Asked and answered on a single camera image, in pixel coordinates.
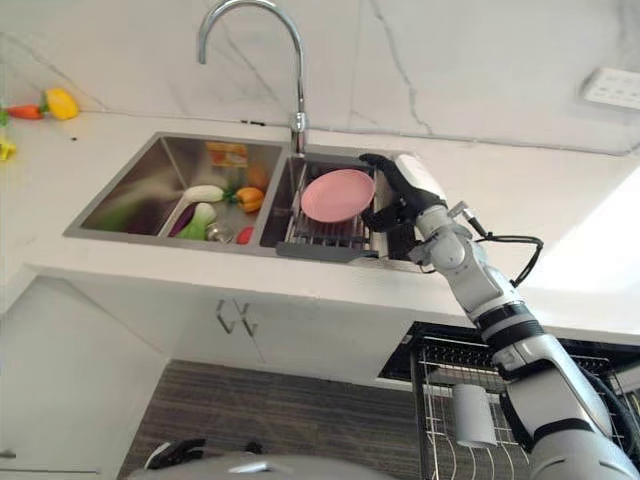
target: white cabinet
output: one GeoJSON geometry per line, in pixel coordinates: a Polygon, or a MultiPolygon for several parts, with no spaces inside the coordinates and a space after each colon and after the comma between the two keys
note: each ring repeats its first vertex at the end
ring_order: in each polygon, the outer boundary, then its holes
{"type": "Polygon", "coordinates": [[[75,283],[181,360],[372,384],[411,326],[401,309],[152,281],[75,283]]]}
{"type": "Polygon", "coordinates": [[[185,324],[199,306],[192,285],[123,279],[74,281],[73,285],[134,335],[171,357],[185,324]]]}
{"type": "Polygon", "coordinates": [[[260,362],[226,290],[113,279],[73,284],[167,358],[234,366],[260,362]]]}
{"type": "Polygon", "coordinates": [[[392,309],[323,300],[250,303],[247,319],[267,368],[372,384],[411,326],[392,309]]]}
{"type": "Polygon", "coordinates": [[[166,360],[62,280],[37,279],[0,324],[0,478],[117,476],[166,360]]]}
{"type": "Polygon", "coordinates": [[[260,363],[233,298],[205,292],[195,305],[176,343],[174,358],[238,367],[260,363]]]}

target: pink plate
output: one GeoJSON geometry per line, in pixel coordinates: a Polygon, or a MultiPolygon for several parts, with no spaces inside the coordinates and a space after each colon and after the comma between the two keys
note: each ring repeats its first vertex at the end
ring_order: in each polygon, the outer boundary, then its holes
{"type": "Polygon", "coordinates": [[[344,222],[371,203],[375,185],[360,170],[334,170],[316,178],[302,194],[302,211],[323,223],[344,222]]]}

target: chrome faucet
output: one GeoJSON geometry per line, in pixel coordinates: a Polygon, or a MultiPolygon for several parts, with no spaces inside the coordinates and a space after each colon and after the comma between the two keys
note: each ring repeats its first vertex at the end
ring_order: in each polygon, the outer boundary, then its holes
{"type": "Polygon", "coordinates": [[[304,52],[302,50],[302,39],[298,29],[291,21],[289,16],[284,13],[275,3],[269,0],[225,0],[213,7],[202,20],[200,31],[198,32],[198,62],[207,63],[206,46],[207,37],[214,23],[225,13],[242,6],[260,7],[273,13],[278,17],[291,35],[293,46],[296,49],[297,56],[297,74],[298,74],[298,111],[291,115],[289,126],[291,128],[291,151],[295,157],[304,157],[306,145],[307,130],[307,113],[304,109],[304,52]]]}

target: cabinet handle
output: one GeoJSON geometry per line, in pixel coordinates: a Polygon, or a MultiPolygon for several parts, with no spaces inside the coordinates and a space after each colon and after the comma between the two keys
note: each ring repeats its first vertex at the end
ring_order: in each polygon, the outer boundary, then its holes
{"type": "Polygon", "coordinates": [[[216,309],[216,318],[220,322],[220,325],[222,325],[222,328],[224,328],[224,331],[227,333],[227,335],[231,335],[231,332],[233,332],[233,327],[236,326],[236,322],[229,322],[229,324],[227,324],[227,322],[224,321],[224,318],[222,318],[223,305],[224,305],[224,300],[220,300],[218,302],[218,308],[216,309]]]}
{"type": "Polygon", "coordinates": [[[240,307],[238,306],[238,302],[234,300],[233,303],[236,304],[236,309],[240,314],[240,319],[242,320],[242,324],[244,325],[244,328],[247,331],[247,335],[249,335],[251,338],[255,337],[256,330],[258,330],[258,324],[257,323],[251,324],[247,320],[247,311],[249,310],[249,304],[245,303],[242,306],[242,310],[240,310],[240,307]]]}

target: black cable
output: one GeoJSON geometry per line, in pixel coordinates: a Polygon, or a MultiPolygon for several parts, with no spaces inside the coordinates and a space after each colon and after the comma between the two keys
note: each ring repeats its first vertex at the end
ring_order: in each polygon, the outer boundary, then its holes
{"type": "Polygon", "coordinates": [[[533,267],[536,266],[538,258],[540,258],[540,253],[542,252],[542,248],[544,247],[544,242],[538,237],[532,237],[528,235],[494,235],[493,232],[488,232],[484,238],[476,240],[476,242],[520,243],[536,246],[536,249],[533,252],[533,255],[531,255],[529,262],[527,262],[516,279],[511,280],[511,285],[513,285],[514,287],[520,285],[525,280],[525,278],[529,276],[529,274],[533,270],[533,267]]]}
{"type": "Polygon", "coordinates": [[[633,422],[633,418],[631,417],[631,413],[629,410],[622,404],[622,402],[618,399],[618,397],[611,391],[609,387],[602,381],[601,378],[591,373],[584,367],[579,367],[580,371],[582,371],[583,375],[587,377],[589,383],[595,390],[601,391],[607,402],[609,407],[612,410],[615,410],[620,419],[620,426],[626,430],[624,438],[627,440],[627,448],[626,454],[627,456],[631,455],[631,452],[634,452],[637,456],[640,457],[640,434],[635,428],[635,424],[633,422]]]}
{"type": "Polygon", "coordinates": [[[425,269],[424,269],[424,267],[423,267],[422,265],[418,265],[418,266],[420,267],[420,271],[421,271],[422,273],[425,273],[425,274],[432,274],[432,273],[436,273],[436,269],[435,269],[435,268],[432,268],[431,270],[425,270],[425,269]]]}

